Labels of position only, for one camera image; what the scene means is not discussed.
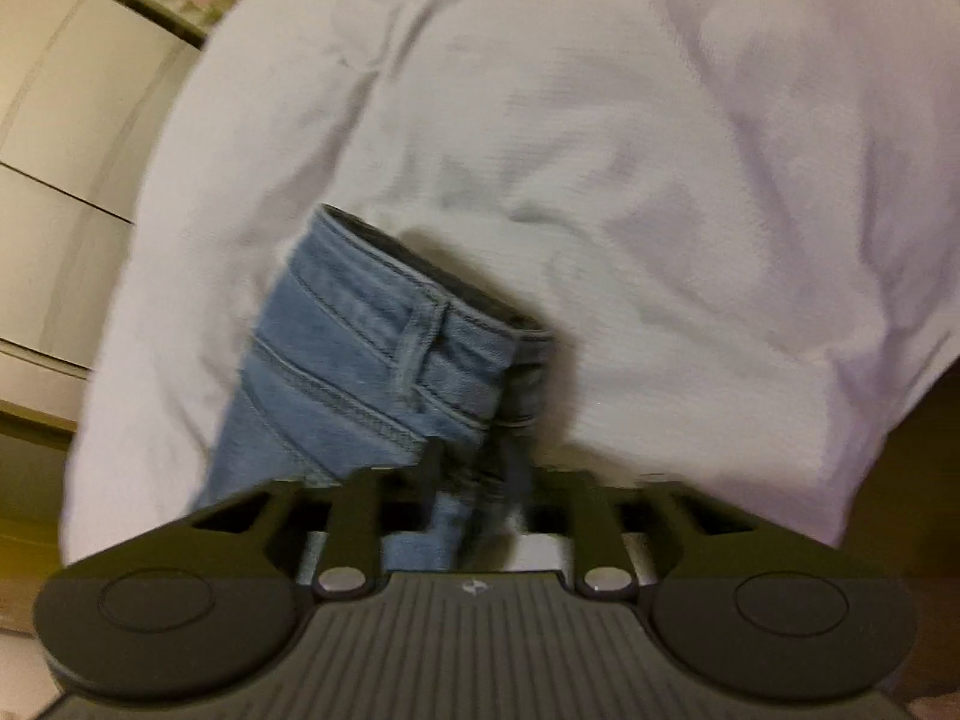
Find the blue denim jeans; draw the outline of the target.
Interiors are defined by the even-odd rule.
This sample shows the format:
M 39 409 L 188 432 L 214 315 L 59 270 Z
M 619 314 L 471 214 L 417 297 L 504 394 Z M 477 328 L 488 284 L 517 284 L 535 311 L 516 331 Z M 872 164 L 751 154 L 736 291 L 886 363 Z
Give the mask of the blue denim jeans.
M 413 465 L 438 439 L 430 525 L 386 538 L 384 564 L 473 567 L 529 479 L 551 356 L 540 322 L 326 206 L 263 306 L 195 504 Z

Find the lavender duvet cover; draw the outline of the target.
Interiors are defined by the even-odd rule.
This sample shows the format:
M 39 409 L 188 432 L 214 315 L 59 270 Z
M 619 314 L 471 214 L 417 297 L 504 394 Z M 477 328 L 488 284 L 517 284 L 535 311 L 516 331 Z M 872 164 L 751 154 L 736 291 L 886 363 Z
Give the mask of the lavender duvet cover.
M 553 337 L 532 456 L 827 544 L 958 356 L 958 0 L 239 0 L 164 122 L 60 551 L 199 507 L 333 206 Z

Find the white wardrobe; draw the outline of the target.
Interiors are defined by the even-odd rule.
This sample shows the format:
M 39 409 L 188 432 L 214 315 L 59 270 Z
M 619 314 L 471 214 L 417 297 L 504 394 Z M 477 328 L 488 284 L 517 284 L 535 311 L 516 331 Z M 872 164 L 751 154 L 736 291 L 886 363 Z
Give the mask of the white wardrobe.
M 2 0 L 2 408 L 71 429 L 156 137 L 212 15 Z

